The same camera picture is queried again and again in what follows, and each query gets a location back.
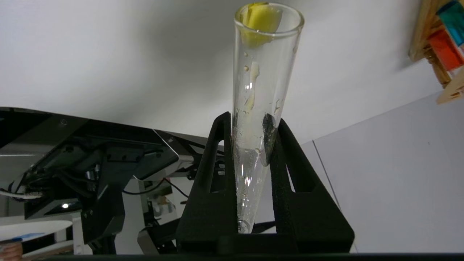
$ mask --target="yellow sponge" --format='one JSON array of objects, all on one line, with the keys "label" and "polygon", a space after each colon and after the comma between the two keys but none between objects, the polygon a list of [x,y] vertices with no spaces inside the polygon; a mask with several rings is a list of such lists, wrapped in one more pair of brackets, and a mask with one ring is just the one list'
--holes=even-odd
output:
[{"label": "yellow sponge", "polygon": [[[240,16],[243,25],[260,32],[275,33],[282,19],[282,10],[266,2],[248,5],[246,13]],[[242,42],[249,48],[256,48],[271,42],[272,37],[242,30]]]}]

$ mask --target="black foam padding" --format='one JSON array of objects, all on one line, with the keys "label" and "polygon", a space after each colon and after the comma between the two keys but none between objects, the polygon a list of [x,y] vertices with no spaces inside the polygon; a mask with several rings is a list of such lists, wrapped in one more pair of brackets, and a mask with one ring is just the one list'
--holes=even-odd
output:
[{"label": "black foam padding", "polygon": [[271,157],[277,233],[294,235],[300,253],[348,252],[353,230],[283,120],[278,133]]},{"label": "black foam padding", "polygon": [[[231,115],[214,120],[195,181],[176,231],[179,252],[215,253],[220,237],[238,233]],[[225,187],[211,191],[218,144],[224,140]]]}]

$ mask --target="red object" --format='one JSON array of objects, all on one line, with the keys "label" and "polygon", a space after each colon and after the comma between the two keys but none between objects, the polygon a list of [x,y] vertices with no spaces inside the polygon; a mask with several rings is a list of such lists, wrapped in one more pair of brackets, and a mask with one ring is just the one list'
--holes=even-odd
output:
[{"label": "red object", "polygon": [[445,30],[438,30],[428,38],[430,46],[447,71],[464,65],[464,58]]}]

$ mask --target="teal object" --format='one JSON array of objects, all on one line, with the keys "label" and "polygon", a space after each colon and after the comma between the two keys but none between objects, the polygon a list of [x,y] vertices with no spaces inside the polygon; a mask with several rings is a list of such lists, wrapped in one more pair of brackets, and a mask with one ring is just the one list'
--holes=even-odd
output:
[{"label": "teal object", "polygon": [[457,46],[464,44],[464,7],[453,0],[437,11],[437,15],[445,25]]}]

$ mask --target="white cable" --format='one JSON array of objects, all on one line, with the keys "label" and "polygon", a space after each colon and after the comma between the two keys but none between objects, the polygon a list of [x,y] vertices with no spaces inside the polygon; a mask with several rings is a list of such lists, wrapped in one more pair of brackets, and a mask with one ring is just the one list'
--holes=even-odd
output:
[{"label": "white cable", "polygon": [[17,193],[11,193],[11,192],[2,191],[2,190],[0,190],[0,195],[9,196],[9,197],[15,197],[15,198],[22,198],[22,199],[35,199],[35,198],[42,197],[42,193],[40,193],[40,192],[30,192],[30,193],[25,193],[25,194],[17,194]]}]

